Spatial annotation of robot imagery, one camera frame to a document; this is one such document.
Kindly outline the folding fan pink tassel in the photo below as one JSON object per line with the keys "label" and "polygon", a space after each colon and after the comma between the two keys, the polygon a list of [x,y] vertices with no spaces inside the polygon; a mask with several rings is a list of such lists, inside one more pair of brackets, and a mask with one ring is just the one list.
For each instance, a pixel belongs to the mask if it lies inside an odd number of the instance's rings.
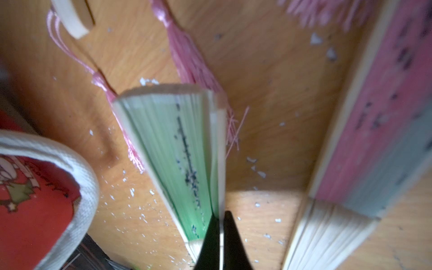
{"label": "folding fan pink tassel", "polygon": [[178,26],[166,1],[150,1],[155,17],[164,24],[172,59],[182,83],[197,84],[205,89],[226,92],[208,68],[190,35]]}

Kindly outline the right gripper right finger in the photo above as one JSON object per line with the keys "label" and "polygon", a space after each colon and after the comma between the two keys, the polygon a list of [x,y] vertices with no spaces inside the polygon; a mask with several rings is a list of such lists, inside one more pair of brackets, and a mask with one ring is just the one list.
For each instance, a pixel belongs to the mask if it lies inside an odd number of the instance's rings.
{"label": "right gripper right finger", "polygon": [[237,229],[234,216],[225,211],[224,218],[224,270],[253,270],[250,264],[242,239]]}

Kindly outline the green folding fan green tassel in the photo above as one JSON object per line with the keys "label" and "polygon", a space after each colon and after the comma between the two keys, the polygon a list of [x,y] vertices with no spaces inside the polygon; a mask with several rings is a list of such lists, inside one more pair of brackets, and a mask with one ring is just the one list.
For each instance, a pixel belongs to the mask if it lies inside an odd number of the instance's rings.
{"label": "green folding fan green tassel", "polygon": [[225,96],[194,84],[151,85],[123,92],[112,109],[197,262],[225,210]]}

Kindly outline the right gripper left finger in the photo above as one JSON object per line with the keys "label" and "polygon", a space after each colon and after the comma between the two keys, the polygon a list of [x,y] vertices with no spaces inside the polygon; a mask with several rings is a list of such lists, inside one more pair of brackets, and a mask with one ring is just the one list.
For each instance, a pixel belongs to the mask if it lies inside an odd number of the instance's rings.
{"label": "right gripper left finger", "polygon": [[220,221],[215,216],[212,216],[194,270],[219,270],[221,257],[220,235]]}

